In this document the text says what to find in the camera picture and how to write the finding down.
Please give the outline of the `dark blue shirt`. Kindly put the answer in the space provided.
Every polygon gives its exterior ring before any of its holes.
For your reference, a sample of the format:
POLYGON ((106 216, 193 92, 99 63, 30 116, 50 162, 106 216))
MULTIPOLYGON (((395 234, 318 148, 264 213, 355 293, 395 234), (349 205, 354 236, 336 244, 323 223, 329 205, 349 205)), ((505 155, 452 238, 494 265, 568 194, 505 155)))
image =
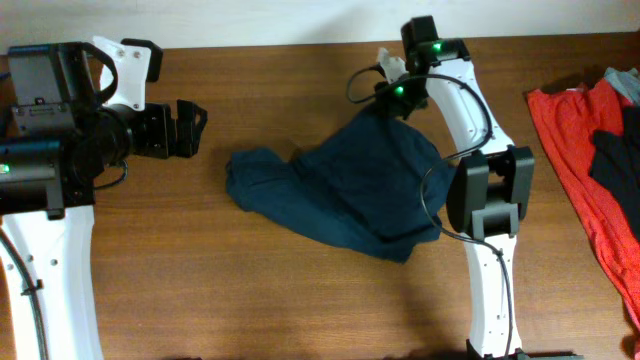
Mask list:
POLYGON ((269 148, 235 152, 226 191, 304 237, 396 263, 439 238, 437 216, 455 174, 418 130, 363 108, 313 150, 290 161, 269 148))

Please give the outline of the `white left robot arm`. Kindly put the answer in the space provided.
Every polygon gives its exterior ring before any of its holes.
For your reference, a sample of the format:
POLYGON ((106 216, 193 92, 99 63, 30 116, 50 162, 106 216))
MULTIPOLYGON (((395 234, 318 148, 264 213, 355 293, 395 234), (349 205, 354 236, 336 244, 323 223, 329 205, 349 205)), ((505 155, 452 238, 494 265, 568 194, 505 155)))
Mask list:
POLYGON ((207 113, 150 103, 149 40, 13 46, 14 134, 1 142, 1 264, 21 359, 99 359, 91 275, 97 178, 130 156, 190 158, 207 113))

